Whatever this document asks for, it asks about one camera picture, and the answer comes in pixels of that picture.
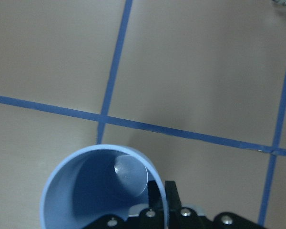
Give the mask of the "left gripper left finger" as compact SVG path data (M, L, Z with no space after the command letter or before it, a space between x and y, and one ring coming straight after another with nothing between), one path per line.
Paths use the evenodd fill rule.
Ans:
M147 190L149 208L166 211L167 201L165 190L161 189L155 180L148 181Z

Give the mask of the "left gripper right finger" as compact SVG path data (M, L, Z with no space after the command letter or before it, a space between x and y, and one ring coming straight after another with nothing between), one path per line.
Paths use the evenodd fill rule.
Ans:
M176 183L174 181L165 181L164 188L170 212L177 212L181 209L182 204L180 201Z

